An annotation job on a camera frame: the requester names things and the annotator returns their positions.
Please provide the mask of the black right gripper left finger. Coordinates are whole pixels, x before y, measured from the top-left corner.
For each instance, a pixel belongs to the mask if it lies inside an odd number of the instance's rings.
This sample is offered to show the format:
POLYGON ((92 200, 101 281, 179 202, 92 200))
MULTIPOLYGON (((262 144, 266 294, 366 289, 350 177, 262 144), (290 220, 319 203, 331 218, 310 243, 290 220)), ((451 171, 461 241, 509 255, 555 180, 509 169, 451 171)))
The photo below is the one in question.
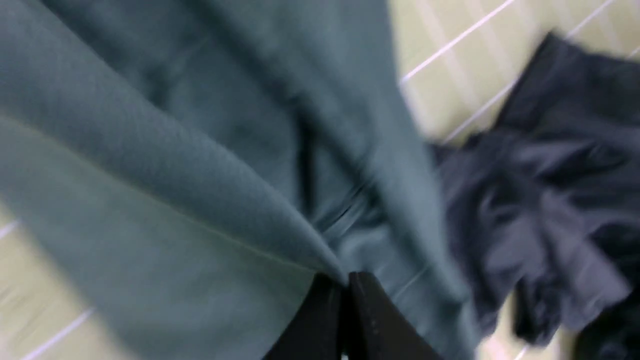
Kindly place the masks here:
POLYGON ((314 276, 302 305, 265 360, 340 360, 343 287, 326 275, 314 276))

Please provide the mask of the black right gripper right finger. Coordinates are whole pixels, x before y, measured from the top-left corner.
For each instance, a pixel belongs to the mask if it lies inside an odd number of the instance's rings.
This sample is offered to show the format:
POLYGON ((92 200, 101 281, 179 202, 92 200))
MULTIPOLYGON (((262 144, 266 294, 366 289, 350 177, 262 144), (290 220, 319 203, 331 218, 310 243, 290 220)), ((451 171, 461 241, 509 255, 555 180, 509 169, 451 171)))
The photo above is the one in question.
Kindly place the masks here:
POLYGON ((370 272, 351 272, 345 291, 348 360, 439 360, 370 272))

